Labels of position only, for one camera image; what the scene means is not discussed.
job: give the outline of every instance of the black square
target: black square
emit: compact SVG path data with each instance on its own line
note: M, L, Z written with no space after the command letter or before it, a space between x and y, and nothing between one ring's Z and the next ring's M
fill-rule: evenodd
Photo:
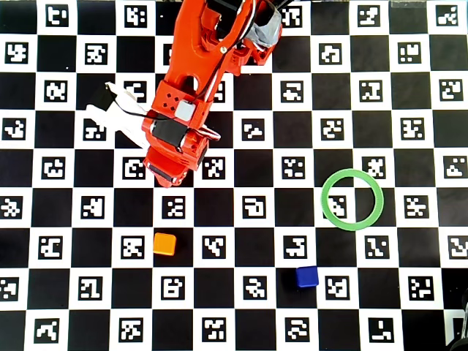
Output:
M151 308L152 268L112 270L112 308Z
M107 82L114 83L115 81L116 75L110 73L78 73L76 77L76 109L85 110L88 104L92 104L91 100L99 88Z
M0 33L36 34L37 5L35 1L0 2Z
M276 269L276 307L287 309L317 308L317 290L299 289L294 268Z
M390 16L390 34L417 34L427 33L426 3L417 3L414 6L396 6L388 4Z
M234 150L234 186L273 186L272 150Z
M468 147L468 111L433 111L436 148Z
M398 268L359 268L359 307L361 309L399 309Z
M174 26L180 9L181 3L178 2L156 3L156 14L164 14L163 17L157 16L156 35L174 35Z
M27 268L29 229L0 229L0 268Z
M431 69L433 71L468 69L466 35L431 35L429 43L431 46Z
M33 110L35 106L35 73L0 73L0 108Z
M312 227L314 225L314 190L275 189L275 225L277 227Z
M373 224L374 227L394 227L396 225L395 217L395 191L393 188L382 188L384 204L382 214ZM369 189L356 188L356 221L363 221L371 214L374 208L374 193Z
M440 267L437 228L398 228L398 247L400 267Z
M75 113L36 111L35 148L73 148Z
M349 73L312 74L313 110L350 110Z
M112 186L113 172L113 150L75 150L75 186Z
M26 311L0 312L0 350L23 351Z
M429 72L392 73L393 109L431 108Z
M311 20L313 35L338 35L350 33L350 4L347 2L312 2Z
M468 226L467 188L438 188L437 205L440 226Z
M32 150L0 150L0 170L0 186L31 186Z
M110 267L112 229L73 228L72 267Z
M68 350L108 350L110 311L70 311Z
M76 37L39 35L37 38L38 72L75 72Z
M274 309L235 310L236 350L275 350L276 321Z
M236 267L274 267L273 228L236 228L235 251Z
M356 267L354 232L339 228L316 229L317 266Z
M435 186L433 149L395 149L396 186Z
M233 189L195 189L195 227L234 225Z
M271 75L234 77L234 110L271 110Z
M32 227L70 227L71 189L33 189Z
M28 309L67 309L69 275L69 269L29 269Z
M352 72L390 71L388 35L351 36Z
M360 350L357 309L319 309L319 348L321 350ZM339 338L336 331L341 331Z
M117 72L154 73L154 55L154 37L117 37Z
M352 168L352 150L314 150L314 184L322 187L336 171ZM352 178L345 178L335 186L352 186Z
M194 279L196 309L234 307L233 268L196 268Z
M78 34L116 33L116 5L106 1L79 1Z
M311 113L273 112L273 135L275 148L311 148Z
M114 227L151 227L151 189L114 189Z
M445 323L443 310L402 310L403 345L405 350L443 350ZM421 338L418 331L426 331L430 338Z
M390 111L353 111L352 136L355 148L391 148Z
M152 350L192 349L193 311L191 309L154 309Z
M273 52L273 73L310 72L310 54L309 37L282 37Z
M154 267L193 267L193 228L155 228L155 233L171 233L176 236L174 256L155 254Z

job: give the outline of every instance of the white square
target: white square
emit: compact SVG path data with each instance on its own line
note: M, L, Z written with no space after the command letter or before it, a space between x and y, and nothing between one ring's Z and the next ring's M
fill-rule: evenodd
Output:
M83 300L86 297L95 298L95 300ZM112 268L70 269L69 309L110 309L111 302Z
M153 268L153 309L193 309L193 299L194 299L194 272L193 268L179 268L179 267L158 267ZM172 290L170 289L169 284L176 282L177 277L183 277L184 282L182 283L180 289ZM166 295L175 297L181 297L181 289L184 290L184 299L162 299L162 293L165 292Z
M385 330L379 335L373 335L369 338L369 318L391 318L393 320L393 332L384 334ZM401 320L400 309L360 309L359 310L359 329L361 335L361 350L362 351L394 351L403 350L403 322ZM373 341L387 340L391 337L393 342L388 341Z
M112 229L113 268L153 268L153 228Z
M7 56L12 63L6 63ZM37 35L0 34L0 72L36 72Z
M348 267L319 267L319 285L317 286L318 309L359 309L358 269ZM338 279L338 286L331 279ZM343 295L348 299L327 300L326 291L331 295Z
M418 195L427 195L429 199L429 218L417 218L411 216L405 218L404 196L418 197ZM439 227L439 215L437 208L437 189L436 188L395 188L395 211L397 227Z
M36 73L36 110L75 111L75 109L76 73Z
M0 149L34 148L36 127L34 110L1 110L0 123Z
M143 161L146 150L120 148L114 151L115 188L154 188L154 175Z
M249 283L244 286L244 277ZM266 277L266 289L258 277ZM252 297L244 300L244 295ZM275 309L276 270L274 267L237 267L234 269L234 306L236 309Z
M245 210L251 218L244 218L244 197ZM235 188L234 227L274 227L274 203L274 188Z
M430 284L434 290L433 301L410 300L410 296L418 297L418 291L414 290L418 282L410 277L432 278ZM444 298L442 294L442 270L441 268L400 268L400 301L401 309L444 309Z
M70 268L71 266L72 228L32 227L30 229L30 268Z
M193 246L195 248L193 253L194 267L234 268L235 236L233 227L194 227ZM203 250L207 254L205 258L203 258ZM222 252L225 252L226 258L222 258Z
M378 10L360 8L366 5ZM365 16L363 22L359 21L359 16ZM388 24L388 1L350 1L350 34L351 35L382 35L389 33Z
M66 20L68 20L68 26L60 24L65 23ZM77 2L74 0L39 2L37 4L37 33L39 35L77 35Z
M153 226L158 228L190 228L194 225L194 190L193 188L154 188ZM184 198L184 216L171 216L163 218L164 196Z
M86 208L82 208L81 199L83 196L88 197L86 203L84 203ZM113 188L74 188L72 205L72 227L109 228L113 226Z
M271 79L273 111L312 110L310 73L273 73Z
M466 268L468 266L468 228L439 228L440 266Z
M75 148L80 150L113 150L116 144L115 132L97 125L91 117L88 111L75 111Z
M310 53L312 72L351 72L349 35L312 35L310 37Z
M312 111L312 145L314 149L352 148L352 144L352 111Z
M154 36L156 4L153 1L116 1L116 34L135 37Z
M432 110L392 110L393 148L433 148Z
M431 51L429 49L428 34L392 34L389 37L391 72L431 71ZM399 43L406 43L406 45L399 50ZM416 58L413 57L402 57L400 60L399 54L411 56L419 55L421 63L415 63Z
M355 190L352 187L343 187L335 186L330 189L328 196L337 197L338 202L333 200L333 204L336 205L337 213L343 215L343 210L345 210L347 217L340 218L343 222L346 223L355 223L356 222L356 203L355 203ZM323 216L322 208L322 188L314 188L314 220L315 227L321 228L335 228L336 226L332 224L328 219Z
M451 156L453 167L445 168L444 156ZM435 148L434 163L436 170L436 186L438 188L465 188L468 184L467 178L457 178L468 167L468 148Z
M53 336L58 341L56 343L47 343L47 344L35 344L34 343L34 334L37 332L35 328L36 320L41 319L58 319L58 335L52 329L52 334L44 329L41 332L44 332L45 335ZM29 309L26 311L26 321L25 321L25 335L24 335L24 349L31 351L59 351L65 350L68 348L68 322L69 322L69 311L67 309Z
M77 73L115 73L117 37L112 35L78 35L76 42Z
M225 318L225 341L203 342L203 318L216 322ZM193 350L235 351L235 310L234 309L194 309L193 310Z
M120 319L143 318L143 342L119 342L121 330ZM152 309L111 309L110 310L110 332L109 349L112 351L134 351L151 350L153 342L153 310Z
M365 161L364 157L371 157L371 159ZM352 151L352 163L353 168L367 172L380 187L395 187L395 159L392 148L355 148ZM356 188L370 187L359 178L354 179L354 185Z
M351 108L352 110L365 111L391 110L392 90L390 73L352 72Z
M284 237L292 239L297 247L286 251ZM315 229L308 227L275 227L275 267L297 268L317 265L315 252Z
M214 102L210 111L230 112L232 110L234 110L234 76L231 73L224 73L218 90L214 94Z
M273 112L233 111L233 146L255 150L273 148Z
M437 6L456 7L455 11L448 11L447 16L437 16ZM449 18L456 13L453 26L447 26ZM467 2L463 0L440 0L427 2L427 27L429 34L466 34L467 33Z
M32 186L34 188L72 188L74 175L74 149L34 149L32 168Z
M359 230L359 235L356 236L356 252L359 268L398 268L396 227L367 227Z
M0 197L9 199L12 197L22 197L23 205L19 206L16 201L10 199L9 207L15 209L16 215L0 219L0 228L30 228L32 211L32 188L0 188ZM2 206L7 205L4 201L0 203L0 210L5 211Z
M212 178L203 179L207 170ZM198 171L193 173L195 188L233 188L234 187L234 150L229 148L209 148Z
M7 282L6 279L1 278L18 278L18 284L11 281ZM25 311L28 308L28 286L29 286L29 269L27 268L0 268L0 284L6 284L8 294L11 296L16 295L17 298L11 301L0 301L0 307L2 311Z
M286 334L299 331L286 330L286 318L294 318L297 323L306 321L309 327L309 341L286 341ZM277 309L276 310L276 350L277 351L311 351L319 349L319 325L317 309Z
M281 10L283 37L309 36L311 33L310 2L296 1Z
M431 72L433 110L466 110L468 108L468 72Z

